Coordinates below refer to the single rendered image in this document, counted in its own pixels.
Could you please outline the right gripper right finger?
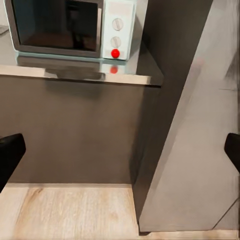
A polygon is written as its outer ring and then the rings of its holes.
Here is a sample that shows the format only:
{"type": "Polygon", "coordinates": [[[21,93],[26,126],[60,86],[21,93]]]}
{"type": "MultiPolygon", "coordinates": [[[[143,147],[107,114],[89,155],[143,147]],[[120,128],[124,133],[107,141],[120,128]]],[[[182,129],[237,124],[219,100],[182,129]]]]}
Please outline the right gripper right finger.
{"type": "Polygon", "coordinates": [[[227,135],[224,151],[231,159],[237,170],[240,172],[240,135],[229,133],[227,135]]]}

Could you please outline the microwave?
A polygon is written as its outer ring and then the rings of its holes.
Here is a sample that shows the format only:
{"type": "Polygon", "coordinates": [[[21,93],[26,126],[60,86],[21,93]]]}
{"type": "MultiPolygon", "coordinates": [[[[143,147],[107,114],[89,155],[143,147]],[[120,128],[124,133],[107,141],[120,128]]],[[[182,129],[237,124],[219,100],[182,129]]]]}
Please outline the microwave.
{"type": "Polygon", "coordinates": [[[137,0],[4,0],[14,49],[128,61],[137,0]]]}

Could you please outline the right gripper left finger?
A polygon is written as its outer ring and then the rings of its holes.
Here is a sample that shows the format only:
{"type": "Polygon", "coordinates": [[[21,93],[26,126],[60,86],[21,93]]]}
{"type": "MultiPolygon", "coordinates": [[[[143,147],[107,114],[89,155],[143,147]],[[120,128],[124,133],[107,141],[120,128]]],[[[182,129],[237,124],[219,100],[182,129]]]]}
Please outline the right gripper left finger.
{"type": "Polygon", "coordinates": [[[0,193],[26,152],[21,133],[0,138],[0,193]]]}

